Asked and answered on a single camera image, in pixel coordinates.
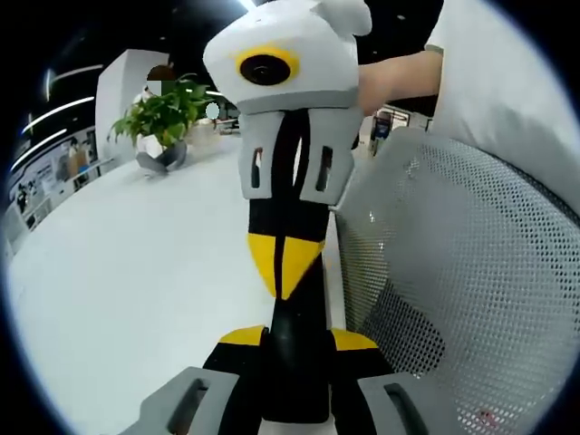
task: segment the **potted plant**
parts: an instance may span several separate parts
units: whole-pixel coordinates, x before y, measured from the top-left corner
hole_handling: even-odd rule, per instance
[[[188,148],[183,138],[204,112],[203,108],[213,101],[206,95],[207,86],[187,79],[188,75],[192,74],[175,82],[164,82],[162,95],[151,94],[133,103],[111,128],[115,139],[125,134],[131,138],[133,146],[139,136],[155,136],[163,152],[157,158],[147,152],[138,152],[136,159],[143,168],[166,173],[169,165],[178,168],[185,161]]]

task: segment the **robot camera lens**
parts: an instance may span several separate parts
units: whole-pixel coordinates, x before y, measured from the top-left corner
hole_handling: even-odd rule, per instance
[[[268,54],[259,54],[245,59],[240,65],[240,73],[249,82],[272,86],[288,80],[291,71],[284,60]]]

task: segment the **gray bracket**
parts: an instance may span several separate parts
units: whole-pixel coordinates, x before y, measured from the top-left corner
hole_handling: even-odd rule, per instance
[[[120,435],[218,435],[238,378],[236,374],[188,367],[145,399],[139,420]]]
[[[358,381],[378,434],[456,435],[453,401],[431,379],[395,373]]]

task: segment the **person's arm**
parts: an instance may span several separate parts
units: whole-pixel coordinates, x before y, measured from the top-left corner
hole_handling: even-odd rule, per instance
[[[365,115],[385,102],[439,93],[443,55],[428,50],[363,65],[359,71],[359,105]]]

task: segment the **dark hair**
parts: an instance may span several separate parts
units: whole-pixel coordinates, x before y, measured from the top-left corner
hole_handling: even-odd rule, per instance
[[[147,74],[147,80],[175,80],[175,73],[168,65],[157,65]]]

